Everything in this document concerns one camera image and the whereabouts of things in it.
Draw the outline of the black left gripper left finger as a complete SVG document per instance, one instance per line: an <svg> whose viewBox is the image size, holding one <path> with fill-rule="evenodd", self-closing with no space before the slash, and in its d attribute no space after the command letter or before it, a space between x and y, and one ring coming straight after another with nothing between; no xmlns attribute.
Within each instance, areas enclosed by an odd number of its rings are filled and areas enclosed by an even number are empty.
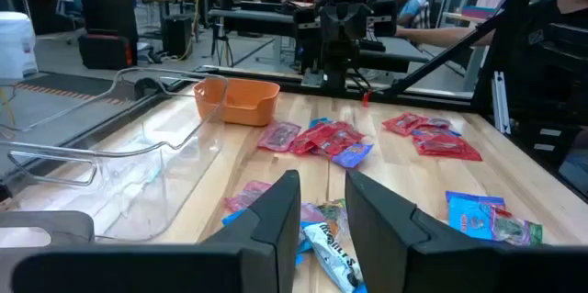
<svg viewBox="0 0 588 293"><path fill-rule="evenodd" d="M13 293L291 293L300 175L287 170L235 220L195 244L50 248L17 263Z"/></svg>

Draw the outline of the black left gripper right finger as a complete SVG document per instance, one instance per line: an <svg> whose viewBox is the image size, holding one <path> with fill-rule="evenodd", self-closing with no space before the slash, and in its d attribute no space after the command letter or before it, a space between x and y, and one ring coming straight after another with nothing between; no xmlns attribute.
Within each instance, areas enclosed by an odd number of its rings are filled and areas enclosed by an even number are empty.
<svg viewBox="0 0 588 293"><path fill-rule="evenodd" d="M358 171L345 201L368 293L588 293L588 246L471 238Z"/></svg>

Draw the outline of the Hershey's cookies creme bar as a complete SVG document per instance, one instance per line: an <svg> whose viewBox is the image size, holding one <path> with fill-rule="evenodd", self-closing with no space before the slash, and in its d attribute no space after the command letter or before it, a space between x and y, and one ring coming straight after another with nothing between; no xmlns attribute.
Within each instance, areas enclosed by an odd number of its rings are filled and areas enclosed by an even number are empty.
<svg viewBox="0 0 588 293"><path fill-rule="evenodd" d="M356 293L364 283L358 261L334 238L326 222L305 222L304 235L326 274L343 293Z"/></svg>
<svg viewBox="0 0 588 293"><path fill-rule="evenodd" d="M224 226L228 226L231 222L236 220L242 213L243 213L243 209L237 210L236 212L233 212L232 214L224 217L221 220L221 222ZM306 238L303 238L298 245L298 249L297 249L297 253L296 253L296 261L295 261L296 266L299 266L302 264L302 262L305 259L305 254L309 253L311 251L311 249L312 249L311 243Z"/></svg>

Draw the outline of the blue Haribo gummy bag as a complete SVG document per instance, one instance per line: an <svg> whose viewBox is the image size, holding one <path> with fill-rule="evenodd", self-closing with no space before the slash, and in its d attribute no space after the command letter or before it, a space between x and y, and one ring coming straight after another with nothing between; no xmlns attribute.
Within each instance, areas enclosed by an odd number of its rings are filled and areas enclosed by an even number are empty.
<svg viewBox="0 0 588 293"><path fill-rule="evenodd" d="M517 246L543 243L543 226L517 218L505 208L461 198L448 202L449 225L469 237Z"/></svg>

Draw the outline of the pink clear candy pack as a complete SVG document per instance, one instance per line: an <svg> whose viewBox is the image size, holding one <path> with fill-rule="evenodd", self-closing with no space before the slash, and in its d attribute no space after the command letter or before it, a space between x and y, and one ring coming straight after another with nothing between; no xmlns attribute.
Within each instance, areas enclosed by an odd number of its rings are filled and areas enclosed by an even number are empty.
<svg viewBox="0 0 588 293"><path fill-rule="evenodd" d="M271 186L271 184L265 182L252 180L248 182L243 190L237 193L234 197L226 197L224 199L224 205L231 212L248 208Z"/></svg>

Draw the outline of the colourful gummy candy bag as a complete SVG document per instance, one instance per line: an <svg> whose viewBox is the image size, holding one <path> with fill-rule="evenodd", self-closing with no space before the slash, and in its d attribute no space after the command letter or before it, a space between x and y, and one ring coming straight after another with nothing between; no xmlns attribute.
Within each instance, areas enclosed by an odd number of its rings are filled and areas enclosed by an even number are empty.
<svg viewBox="0 0 588 293"><path fill-rule="evenodd" d="M302 203L300 220L308 223L327 223L330 226L334 238L338 242L348 241L350 239L348 215L344 198L326 201L320 205Z"/></svg>

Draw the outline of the blue candy bag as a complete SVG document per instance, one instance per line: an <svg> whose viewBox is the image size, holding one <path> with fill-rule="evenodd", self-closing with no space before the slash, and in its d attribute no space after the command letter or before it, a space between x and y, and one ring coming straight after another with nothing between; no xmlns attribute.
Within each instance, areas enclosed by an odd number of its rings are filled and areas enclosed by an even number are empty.
<svg viewBox="0 0 588 293"><path fill-rule="evenodd" d="M483 204L493 205L498 208L506 207L505 201L502 197L478 196L455 191L447 191L446 202L449 202L452 198L461 198L465 200L476 201Z"/></svg>

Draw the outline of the black workbench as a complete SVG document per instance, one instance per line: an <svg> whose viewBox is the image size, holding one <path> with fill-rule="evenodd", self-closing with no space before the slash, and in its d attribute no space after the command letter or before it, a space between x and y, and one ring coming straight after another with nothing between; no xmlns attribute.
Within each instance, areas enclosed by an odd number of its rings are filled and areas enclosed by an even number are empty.
<svg viewBox="0 0 588 293"><path fill-rule="evenodd" d="M296 24L293 16L279 13L250 10L211 9L211 17L224 19L224 27L230 31L247 31L265 35L295 37L298 27L303 29L320 29L320 19L316 17L310 23ZM427 63L430 57L417 50L405 39L381 37L386 50L361 50L359 66L361 68L406 73L410 62Z"/></svg>

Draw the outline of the black tripod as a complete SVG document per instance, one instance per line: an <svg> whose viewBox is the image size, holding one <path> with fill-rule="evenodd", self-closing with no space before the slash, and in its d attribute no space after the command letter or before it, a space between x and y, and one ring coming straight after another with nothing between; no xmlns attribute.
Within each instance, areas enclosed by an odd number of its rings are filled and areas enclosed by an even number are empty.
<svg viewBox="0 0 588 293"><path fill-rule="evenodd" d="M224 34L223 25L215 23L211 27L212 29L212 42L210 57L217 60L217 64L221 65L225 63L229 67L234 66L234 58L232 53L232 47L228 37Z"/></svg>

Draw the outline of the clear plastic bin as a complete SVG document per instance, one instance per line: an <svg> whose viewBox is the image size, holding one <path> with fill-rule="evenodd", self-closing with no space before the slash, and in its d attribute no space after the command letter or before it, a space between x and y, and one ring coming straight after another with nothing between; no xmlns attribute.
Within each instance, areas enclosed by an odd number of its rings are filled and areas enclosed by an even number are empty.
<svg viewBox="0 0 588 293"><path fill-rule="evenodd" d="M0 138L9 209L77 211L101 240L162 235L221 151L229 82L210 71L127 68L101 94Z"/></svg>

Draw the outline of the orange plastic bin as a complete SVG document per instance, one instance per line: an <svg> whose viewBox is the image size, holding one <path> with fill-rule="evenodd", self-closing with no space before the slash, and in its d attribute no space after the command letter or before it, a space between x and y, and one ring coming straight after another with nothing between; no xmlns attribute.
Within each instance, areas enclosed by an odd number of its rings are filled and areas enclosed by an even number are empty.
<svg viewBox="0 0 588 293"><path fill-rule="evenodd" d="M275 83L210 76L193 86L198 113L225 123L253 127L268 125L274 115L280 86Z"/></svg>

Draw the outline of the black box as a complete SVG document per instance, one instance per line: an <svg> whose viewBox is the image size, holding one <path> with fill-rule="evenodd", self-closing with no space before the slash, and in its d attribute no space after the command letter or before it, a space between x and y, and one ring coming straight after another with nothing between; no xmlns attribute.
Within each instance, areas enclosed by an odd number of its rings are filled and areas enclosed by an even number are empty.
<svg viewBox="0 0 588 293"><path fill-rule="evenodd" d="M169 56L186 59L192 52L192 23L188 15L168 16L164 20L163 49Z"/></svg>

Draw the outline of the black desk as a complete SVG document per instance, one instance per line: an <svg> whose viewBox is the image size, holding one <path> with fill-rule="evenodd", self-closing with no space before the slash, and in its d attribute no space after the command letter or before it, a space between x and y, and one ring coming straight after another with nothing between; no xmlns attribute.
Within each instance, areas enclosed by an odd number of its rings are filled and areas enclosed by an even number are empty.
<svg viewBox="0 0 588 293"><path fill-rule="evenodd" d="M82 7L88 34L125 38L136 55L139 36L133 0L82 0Z"/></svg>

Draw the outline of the black case red trim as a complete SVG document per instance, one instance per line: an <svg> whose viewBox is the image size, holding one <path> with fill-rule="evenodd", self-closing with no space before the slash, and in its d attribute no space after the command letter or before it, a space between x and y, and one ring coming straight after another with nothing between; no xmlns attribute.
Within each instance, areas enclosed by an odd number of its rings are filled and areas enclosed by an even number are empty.
<svg viewBox="0 0 588 293"><path fill-rule="evenodd" d="M122 36L84 34L79 53L87 69L121 70L136 64L135 43Z"/></svg>

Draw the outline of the black striped floor mat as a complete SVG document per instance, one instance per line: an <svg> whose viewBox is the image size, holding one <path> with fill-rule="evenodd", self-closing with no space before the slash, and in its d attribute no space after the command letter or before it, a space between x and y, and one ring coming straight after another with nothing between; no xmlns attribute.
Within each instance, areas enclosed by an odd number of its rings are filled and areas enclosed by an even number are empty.
<svg viewBox="0 0 588 293"><path fill-rule="evenodd" d="M118 114L139 99L133 82L60 73L39 73L20 81L0 80L0 119L17 125L65 112L89 118Z"/></svg>

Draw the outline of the white trash bin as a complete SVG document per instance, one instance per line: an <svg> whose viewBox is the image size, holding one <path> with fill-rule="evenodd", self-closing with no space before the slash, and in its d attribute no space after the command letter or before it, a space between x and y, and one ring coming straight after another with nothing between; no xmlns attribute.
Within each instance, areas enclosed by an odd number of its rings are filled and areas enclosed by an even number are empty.
<svg viewBox="0 0 588 293"><path fill-rule="evenodd" d="M23 13L0 11L0 79L16 80L36 73L36 34Z"/></svg>

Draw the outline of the white aluminium post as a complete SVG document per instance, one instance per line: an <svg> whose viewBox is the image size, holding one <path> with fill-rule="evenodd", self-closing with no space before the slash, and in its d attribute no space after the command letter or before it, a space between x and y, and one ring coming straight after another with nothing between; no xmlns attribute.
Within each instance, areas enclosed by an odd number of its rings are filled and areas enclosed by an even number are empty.
<svg viewBox="0 0 588 293"><path fill-rule="evenodd" d="M495 128L502 134L510 134L511 124L503 72L495 72L492 78L492 108Z"/></svg>

